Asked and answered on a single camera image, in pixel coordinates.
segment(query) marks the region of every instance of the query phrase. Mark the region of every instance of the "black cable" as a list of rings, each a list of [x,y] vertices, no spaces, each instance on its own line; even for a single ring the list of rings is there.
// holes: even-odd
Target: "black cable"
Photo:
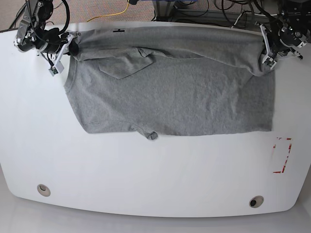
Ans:
[[[58,6],[56,6],[55,8],[53,8],[53,10],[57,9],[57,8],[60,7],[62,4],[64,4],[64,3],[61,2]]]
[[[231,26],[236,27],[236,28],[243,29],[242,27],[239,27],[239,26],[237,26],[237,25],[234,25],[234,23],[232,23],[232,22],[228,19],[227,15],[225,14],[224,0],[222,0],[222,8],[221,8],[221,10],[222,10],[222,12],[223,12],[223,15],[224,15],[225,19],[227,20],[227,22],[228,22]]]
[[[267,16],[267,18],[269,19],[269,21],[275,20],[276,18],[274,18],[272,15],[270,15],[268,12],[266,12],[264,9],[261,8],[261,6],[259,6],[257,0],[253,0],[254,5],[257,7],[257,9],[265,16]]]
[[[227,1],[231,1],[231,2],[234,2],[236,4],[240,4],[240,5],[247,5],[247,0],[242,0],[242,1],[239,1],[239,0],[227,0]]]
[[[26,2],[26,5],[27,5],[27,9],[28,9],[28,13],[29,13],[29,15],[30,15],[30,18],[32,18],[31,17],[31,9],[30,9],[30,3],[29,3],[29,0],[25,0],[25,2]],[[50,44],[50,45],[64,45],[64,44],[66,44],[66,43],[68,43],[68,41],[67,42],[65,42],[65,43],[52,43],[52,42],[49,42],[49,41],[46,41],[46,40],[44,40],[44,39],[42,39],[40,36],[38,36],[38,34],[35,32],[35,27],[34,27],[34,24],[33,24],[33,21],[30,19],[30,23],[31,23],[31,26],[32,26],[32,28],[33,28],[33,30],[34,30],[34,34],[36,35],[36,37],[39,39],[39,40],[41,40],[41,41],[43,41],[43,42],[45,42],[45,43],[48,43],[48,44]]]
[[[282,16],[282,14],[278,14],[277,17],[269,22],[266,22],[264,23],[264,25],[267,25],[267,24],[271,24],[271,23],[275,23],[279,20],[279,18]]]
[[[64,25],[64,28],[58,33],[59,35],[63,34],[67,30],[69,26],[69,22],[70,22],[70,10],[69,10],[68,3],[66,0],[62,0],[62,2],[64,3],[65,8],[66,8],[66,23]]]
[[[190,3],[184,3],[182,1],[177,1],[180,5],[183,5],[183,6],[190,6],[192,4],[195,4],[197,1],[191,1]]]
[[[187,15],[187,14],[185,14],[185,13],[181,12],[181,11],[178,11],[178,12],[179,12],[179,13],[181,13],[182,15],[185,15],[185,16],[190,16],[190,17],[199,17],[199,16],[203,16],[203,15],[205,15],[208,11],[209,11],[209,1],[207,0],[207,10],[206,10],[203,14],[201,14],[201,15],[192,16],[192,15]]]
[[[252,5],[252,0],[247,0],[247,3],[249,5],[249,8],[251,9],[251,13],[252,13],[252,19],[251,19],[251,24],[253,25],[254,24],[254,16],[255,16],[255,11],[254,11],[254,8],[253,8],[253,5]]]
[[[230,5],[228,8],[225,8],[225,9],[224,9],[225,11],[231,9],[231,8],[234,6],[235,2],[233,2],[233,1],[230,1],[230,2],[231,2],[231,5]],[[216,0],[214,0],[214,5],[215,5],[215,7],[216,7],[218,10],[222,10],[221,8],[218,7],[218,5],[217,5],[217,3],[216,3]]]
[[[48,62],[49,62],[49,64],[50,64],[50,66],[53,67],[53,66],[54,66],[54,63],[50,60],[50,58],[49,58],[49,53],[48,53],[48,52],[47,52],[47,58],[48,58]]]
[[[15,31],[15,30],[17,30],[17,29],[18,29],[18,28],[0,30],[0,33],[6,33],[6,32],[9,32],[9,31]]]
[[[25,8],[26,8],[26,4],[24,3],[24,5],[20,8],[20,10],[17,12],[17,14],[15,16],[15,18],[17,18],[17,19],[15,20],[14,27],[16,27],[16,23],[17,23],[18,19],[20,18],[20,16],[25,11]]]
[[[155,12],[155,16],[150,21],[154,21],[154,19],[156,18],[156,11],[154,11],[154,12]]]
[[[242,19],[243,15],[245,14],[245,24],[244,24],[244,27],[243,28],[246,28],[246,25],[247,25],[247,13],[251,13],[251,11],[243,11],[241,14],[241,17],[240,17],[240,20]]]
[[[13,26],[14,24],[16,24],[16,21],[19,19],[20,15],[21,15],[21,13],[23,12],[23,10],[25,9],[25,7],[26,7],[26,4],[22,5],[22,7],[19,9],[19,11],[17,12],[17,14],[16,14],[16,16],[15,16],[15,19],[13,20],[13,22],[11,23],[11,25],[10,25],[10,27],[9,27],[8,29],[11,29],[12,26]]]

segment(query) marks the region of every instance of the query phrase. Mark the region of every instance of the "wrinkled fabric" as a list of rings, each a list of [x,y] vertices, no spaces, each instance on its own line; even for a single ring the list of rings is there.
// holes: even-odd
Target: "wrinkled fabric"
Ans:
[[[207,135],[270,131],[275,76],[262,37],[224,29],[81,32],[65,90],[88,133]]]

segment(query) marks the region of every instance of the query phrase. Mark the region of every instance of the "cable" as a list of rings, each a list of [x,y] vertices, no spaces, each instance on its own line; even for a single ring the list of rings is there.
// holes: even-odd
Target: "cable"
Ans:
[[[243,11],[243,12],[239,15],[239,17],[237,18],[237,20],[235,21],[234,26],[237,25],[238,21],[239,21],[240,18],[243,16],[243,14],[246,14],[246,15],[247,15],[247,13],[249,13],[249,12],[250,12],[250,11]]]
[[[30,9],[29,0],[25,0],[25,2],[26,2],[26,5],[27,5],[28,13],[29,13],[29,15],[31,16],[32,14],[31,14],[31,9]],[[41,40],[41,41],[43,41],[43,42],[45,42],[45,43],[48,43],[48,44],[50,44],[50,45],[64,45],[64,44],[68,43],[68,41],[65,41],[65,43],[52,43],[52,42],[49,42],[49,41],[46,41],[46,40],[42,39],[42,38],[41,38],[40,36],[38,36],[38,34],[35,32],[34,23],[33,23],[32,20],[30,20],[30,23],[31,23],[32,28],[34,29],[34,34],[36,35],[36,37],[37,37],[39,40]]]
[[[234,25],[234,23],[232,23],[232,22],[228,19],[227,15],[225,14],[224,0],[222,0],[222,8],[221,8],[221,10],[222,10],[222,12],[223,12],[223,15],[224,15],[225,19],[227,20],[227,22],[228,22],[231,26],[236,27],[236,28],[243,29],[242,27],[238,27],[237,25]]]
[[[279,19],[280,19],[280,17],[281,17],[282,15],[281,14],[278,14],[277,15],[277,17],[275,18],[275,19],[273,19],[273,20],[269,20],[269,22],[267,22],[267,23],[264,23],[264,25],[268,25],[268,24],[272,24],[272,23],[275,23],[275,22],[277,22]]]
[[[17,12],[15,19],[13,20],[13,22],[11,23],[10,27],[7,30],[11,29],[13,25],[16,25],[16,21],[19,19],[20,15],[22,14],[23,10],[25,10],[25,8],[26,8],[26,4],[24,3],[24,5],[22,5],[22,7]]]
[[[187,15],[187,14],[185,14],[185,13],[181,12],[181,11],[178,11],[178,12],[179,12],[179,13],[181,13],[181,14],[183,14],[183,15],[185,15],[185,16],[190,16],[190,17],[199,17],[199,16],[203,16],[203,15],[205,15],[208,11],[209,11],[209,1],[207,0],[207,10],[206,10],[203,14],[201,14],[201,15],[192,16],[192,15]]]
[[[246,5],[247,4],[246,0],[227,0],[227,1],[231,1],[231,2],[234,2],[236,4],[240,4],[240,5]]]
[[[117,15],[121,15],[121,14],[123,14],[124,12],[127,11],[129,5],[130,5],[130,3],[128,2],[128,3],[127,3],[127,6],[126,6],[126,8],[125,8],[125,10],[122,11],[122,12],[115,13],[115,14],[110,14],[110,15],[104,15],[104,16],[95,16],[95,17],[93,17],[93,18],[90,18],[87,22],[90,22],[91,20],[96,19],[96,18],[102,18],[102,17],[107,17],[107,16],[117,16]]]
[[[48,62],[50,64],[51,67],[54,66],[54,63],[51,61],[51,59],[49,58],[49,52],[47,52],[47,58],[48,58]]]
[[[64,25],[64,28],[58,33],[59,35],[63,34],[63,33],[67,30],[67,28],[68,28],[68,26],[69,26],[69,22],[70,22],[70,10],[69,10],[69,5],[68,5],[68,3],[67,3],[66,0],[62,0],[62,2],[64,3],[65,8],[66,8],[66,23],[65,23],[65,25]]]
[[[254,16],[255,16],[255,11],[252,5],[252,0],[247,0],[248,6],[251,9],[251,13],[252,13],[252,19],[251,19],[251,25],[254,24]]]
[[[190,3],[184,3],[182,1],[177,1],[180,5],[183,5],[183,6],[189,6],[189,5],[192,5],[192,4],[195,4],[197,1],[191,1]]]
[[[156,18],[156,11],[154,11],[154,12],[155,12],[155,16],[150,21],[154,21],[154,19]]]
[[[230,2],[231,2],[231,5],[230,5],[228,8],[225,8],[225,9],[224,9],[225,11],[231,9],[231,8],[234,6],[234,4],[236,3],[236,2],[233,1],[233,0],[230,0]],[[221,11],[222,11],[222,8],[219,8],[219,7],[218,7],[218,5],[217,5],[217,3],[216,3],[216,0],[214,0],[214,5],[215,5],[215,7],[216,7],[218,10],[221,10]]]
[[[267,16],[265,16],[265,15],[262,15],[262,14],[254,14],[254,15],[256,15],[256,16],[263,16],[263,17],[267,17]]]
[[[63,5],[63,2],[61,2],[58,6],[56,6],[55,8],[53,8],[53,10],[57,9],[58,7],[60,7],[61,5]]]
[[[244,24],[244,28],[246,28],[247,25],[247,14],[245,14],[245,24]]]
[[[265,16],[267,16],[267,18],[269,19],[269,21],[271,20],[275,20],[276,18],[274,18],[273,16],[271,16],[268,12],[266,12],[264,9],[261,8],[261,6],[259,6],[257,0],[253,0],[254,5],[257,7],[257,9]]]
[[[20,18],[20,16],[23,14],[23,12],[25,11],[25,8],[26,8],[26,4],[24,3],[24,5],[20,8],[20,10],[17,12],[15,18],[15,23],[14,23],[14,28],[16,27],[16,23],[18,21],[18,19]]]

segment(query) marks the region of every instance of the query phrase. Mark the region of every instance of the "floor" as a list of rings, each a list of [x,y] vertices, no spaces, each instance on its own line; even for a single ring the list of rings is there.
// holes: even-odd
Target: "floor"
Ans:
[[[106,14],[121,12],[126,8],[126,0],[67,0],[70,7],[70,22],[86,22],[88,19]],[[15,18],[16,13],[25,3],[24,0],[1,0],[0,1],[0,31],[7,29]],[[61,0],[54,0],[54,7],[57,7]],[[212,0],[198,0],[189,8],[205,11],[209,3],[210,10],[217,10]],[[240,12],[241,6],[234,5],[229,11]],[[130,5],[129,9],[121,15],[105,18],[98,18],[95,21],[150,21],[154,17],[154,8],[151,0],[140,0],[137,5]],[[54,10],[49,19],[54,24],[64,24],[66,21],[65,7],[62,4]]]

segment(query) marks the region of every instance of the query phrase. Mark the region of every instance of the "circular hole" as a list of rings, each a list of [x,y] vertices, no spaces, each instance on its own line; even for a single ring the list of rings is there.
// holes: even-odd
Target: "circular hole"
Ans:
[[[255,206],[256,203],[257,203],[257,202],[256,202],[255,200],[251,200],[251,203],[250,203],[251,207]]]
[[[249,206],[252,208],[258,208],[262,205],[264,199],[262,196],[256,196],[252,198],[249,202]]]
[[[43,195],[44,197],[48,197],[49,195],[51,195],[51,192],[50,192],[49,188],[46,187],[46,186],[43,185],[43,184],[39,184],[39,185],[37,186],[37,190],[38,190],[38,192],[39,192],[41,195]]]

